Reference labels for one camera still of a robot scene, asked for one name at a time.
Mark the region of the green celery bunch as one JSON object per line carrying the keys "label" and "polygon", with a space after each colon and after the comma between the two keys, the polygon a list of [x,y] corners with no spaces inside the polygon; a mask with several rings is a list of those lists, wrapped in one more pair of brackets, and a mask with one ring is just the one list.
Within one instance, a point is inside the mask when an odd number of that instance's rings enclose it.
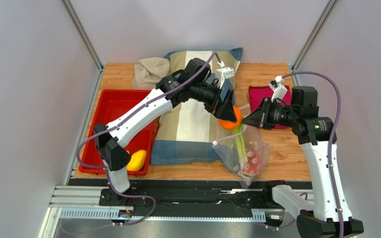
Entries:
{"label": "green celery bunch", "polygon": [[243,172],[245,165],[248,163],[248,156],[246,152],[246,145],[244,139],[245,126],[240,124],[233,129],[233,135],[235,137],[236,150],[238,152],[240,170]]}

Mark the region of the clear zip top bag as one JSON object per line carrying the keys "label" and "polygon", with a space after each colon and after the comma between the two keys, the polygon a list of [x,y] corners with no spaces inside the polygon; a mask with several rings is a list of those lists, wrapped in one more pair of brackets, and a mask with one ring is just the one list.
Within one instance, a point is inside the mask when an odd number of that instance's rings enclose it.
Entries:
{"label": "clear zip top bag", "polygon": [[217,138],[212,142],[222,164],[249,188],[267,164],[270,146],[258,128],[240,124],[232,130],[216,125]]}

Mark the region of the yellow mango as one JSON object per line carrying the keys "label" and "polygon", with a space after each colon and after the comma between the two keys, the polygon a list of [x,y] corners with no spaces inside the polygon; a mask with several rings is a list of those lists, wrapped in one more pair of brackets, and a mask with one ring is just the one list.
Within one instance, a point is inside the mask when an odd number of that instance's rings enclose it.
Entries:
{"label": "yellow mango", "polygon": [[145,164],[147,156],[146,150],[138,150],[131,155],[130,161],[127,164],[127,170],[136,172],[139,171]]}

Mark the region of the watermelon slice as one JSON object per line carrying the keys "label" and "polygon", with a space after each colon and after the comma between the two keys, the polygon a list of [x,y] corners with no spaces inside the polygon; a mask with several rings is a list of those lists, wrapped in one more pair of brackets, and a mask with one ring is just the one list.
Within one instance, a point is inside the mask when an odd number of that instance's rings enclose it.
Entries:
{"label": "watermelon slice", "polygon": [[265,166],[262,155],[258,150],[252,149],[247,153],[248,161],[244,163],[242,174],[246,177],[255,177],[261,173]]}

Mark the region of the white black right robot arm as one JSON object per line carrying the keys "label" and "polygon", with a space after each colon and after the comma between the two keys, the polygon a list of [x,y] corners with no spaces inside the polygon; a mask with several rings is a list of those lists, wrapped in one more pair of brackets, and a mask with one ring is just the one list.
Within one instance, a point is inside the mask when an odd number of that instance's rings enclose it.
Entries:
{"label": "white black right robot arm", "polygon": [[364,225],[353,218],[345,200],[336,159],[335,124],[318,115],[317,102],[314,87],[296,86],[291,104],[265,97],[242,122],[262,129],[286,126],[297,136],[309,165],[314,202],[310,204],[282,181],[269,190],[270,199],[295,218],[300,237],[352,238],[364,232]]}

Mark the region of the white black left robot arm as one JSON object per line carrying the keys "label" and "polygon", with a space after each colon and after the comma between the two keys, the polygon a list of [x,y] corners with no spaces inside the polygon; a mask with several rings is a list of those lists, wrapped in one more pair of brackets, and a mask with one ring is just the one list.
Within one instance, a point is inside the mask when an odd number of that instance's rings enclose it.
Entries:
{"label": "white black left robot arm", "polygon": [[120,118],[93,128],[94,143],[103,160],[109,187],[116,193],[124,193],[130,187],[127,164],[131,155],[126,151],[129,142],[148,124],[180,103],[190,99],[202,102],[207,112],[217,119],[237,122],[233,109],[234,89],[230,78],[235,77],[232,67],[219,63],[211,83],[208,62],[191,59],[184,69],[163,77],[154,89],[136,106]]}

